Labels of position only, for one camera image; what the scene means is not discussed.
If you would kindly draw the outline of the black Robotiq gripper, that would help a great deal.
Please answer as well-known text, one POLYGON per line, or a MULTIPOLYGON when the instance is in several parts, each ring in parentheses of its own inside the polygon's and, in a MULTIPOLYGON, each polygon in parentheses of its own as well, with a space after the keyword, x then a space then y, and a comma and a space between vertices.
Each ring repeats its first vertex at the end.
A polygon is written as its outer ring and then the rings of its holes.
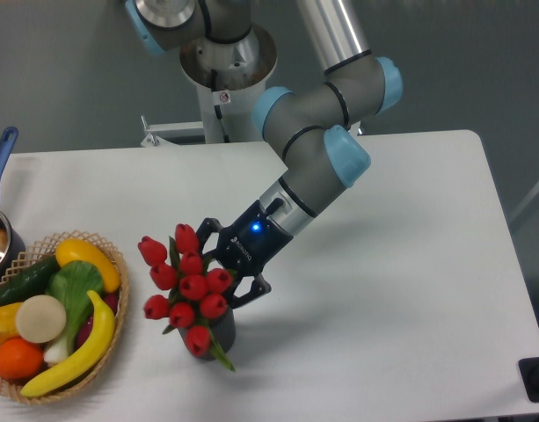
POLYGON ((207 240, 218 234, 213 257, 233 277, 227 293, 232 309, 241 308, 271 292, 271 285, 262 273, 263 268, 293 239, 271 219, 284 204, 284 200, 273 200, 268 208, 263 208, 256 200, 230 226, 224 228, 217 219, 207 217, 196 230, 202 256, 205 255, 207 240), (250 289, 243 295, 237 295, 244 278, 251 278, 250 289))

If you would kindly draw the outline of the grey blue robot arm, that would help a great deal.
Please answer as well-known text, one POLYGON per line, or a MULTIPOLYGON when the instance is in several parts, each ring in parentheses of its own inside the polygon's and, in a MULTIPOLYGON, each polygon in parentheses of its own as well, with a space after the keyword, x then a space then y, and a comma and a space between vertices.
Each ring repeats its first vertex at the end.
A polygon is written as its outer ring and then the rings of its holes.
POLYGON ((298 3, 325 80, 297 95, 267 87, 277 63, 272 36, 251 18, 247 1, 127 1, 146 48, 177 49, 197 91, 208 143, 263 141, 286 165, 229 227, 207 218, 201 241, 218 236, 210 257, 251 278, 248 293, 227 293, 239 308, 270 291, 264 266, 369 167, 351 126, 392 107, 403 83, 392 60, 375 56, 348 1, 298 3))

